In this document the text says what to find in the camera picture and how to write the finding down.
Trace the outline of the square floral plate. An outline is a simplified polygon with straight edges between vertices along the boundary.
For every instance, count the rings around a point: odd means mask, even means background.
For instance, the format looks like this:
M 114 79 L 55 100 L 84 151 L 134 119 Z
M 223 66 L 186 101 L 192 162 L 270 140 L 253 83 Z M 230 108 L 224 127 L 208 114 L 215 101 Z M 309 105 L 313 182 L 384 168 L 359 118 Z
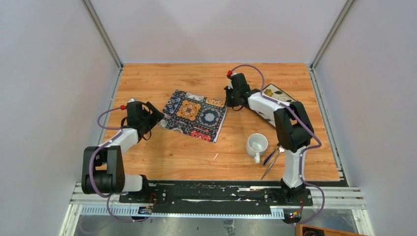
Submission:
M 282 101 L 282 102 L 288 102 L 292 103 L 296 100 L 293 99 L 290 95 L 288 95 L 286 92 L 282 91 L 279 87 L 275 86 L 274 84 L 267 85 L 263 92 L 276 100 Z M 266 122 L 270 123 L 272 126 L 275 126 L 274 117 L 273 115 L 266 115 L 262 112 L 256 111 L 256 113 L 262 117 Z

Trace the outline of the colourful patterned placemat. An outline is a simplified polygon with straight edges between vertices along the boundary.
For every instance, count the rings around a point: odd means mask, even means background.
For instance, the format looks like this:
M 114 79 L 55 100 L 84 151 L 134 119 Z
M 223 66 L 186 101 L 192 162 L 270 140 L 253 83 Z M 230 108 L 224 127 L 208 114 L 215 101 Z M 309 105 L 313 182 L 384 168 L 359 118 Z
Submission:
M 175 90 L 163 108 L 159 125 L 215 143 L 227 113 L 225 100 Z

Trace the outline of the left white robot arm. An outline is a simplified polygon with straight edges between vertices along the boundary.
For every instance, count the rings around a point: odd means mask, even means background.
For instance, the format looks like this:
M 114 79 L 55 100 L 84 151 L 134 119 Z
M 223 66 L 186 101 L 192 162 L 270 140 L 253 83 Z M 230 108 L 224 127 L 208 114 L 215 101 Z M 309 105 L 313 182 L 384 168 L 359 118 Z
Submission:
M 130 175 L 124 170 L 122 160 L 130 148 L 141 140 L 149 140 L 151 130 L 164 118 L 150 102 L 130 100 L 115 108 L 127 115 L 120 127 L 111 127 L 116 134 L 97 146 L 85 148 L 81 187 L 85 194 L 107 198 L 112 194 L 132 193 L 139 203 L 150 199 L 148 179 L 145 175 Z

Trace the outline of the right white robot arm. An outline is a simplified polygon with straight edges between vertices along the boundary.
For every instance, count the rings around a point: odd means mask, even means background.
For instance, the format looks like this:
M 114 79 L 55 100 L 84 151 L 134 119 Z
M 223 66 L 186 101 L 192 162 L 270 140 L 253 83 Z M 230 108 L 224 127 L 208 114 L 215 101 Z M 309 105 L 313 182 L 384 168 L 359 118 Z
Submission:
M 281 199 L 287 205 L 300 200 L 305 189 L 303 156 L 314 135 L 309 117 L 301 102 L 283 102 L 251 89 L 242 73 L 227 74 L 230 83 L 225 87 L 228 107 L 242 106 L 269 118 L 275 127 L 278 145 L 284 149 L 285 170 L 281 180 Z

